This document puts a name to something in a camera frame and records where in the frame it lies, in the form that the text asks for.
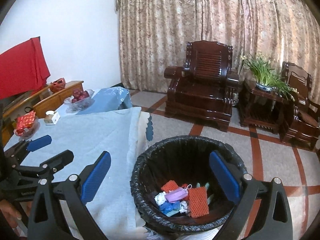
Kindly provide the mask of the person's left hand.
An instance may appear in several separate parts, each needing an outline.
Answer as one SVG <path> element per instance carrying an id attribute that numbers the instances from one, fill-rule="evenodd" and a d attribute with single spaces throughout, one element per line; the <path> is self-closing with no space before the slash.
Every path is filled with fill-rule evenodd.
<path id="1" fill-rule="evenodd" d="M 5 199 L 1 200 L 0 208 L 11 228 L 16 228 L 18 226 L 17 221 L 22 219 L 21 213 Z"/>

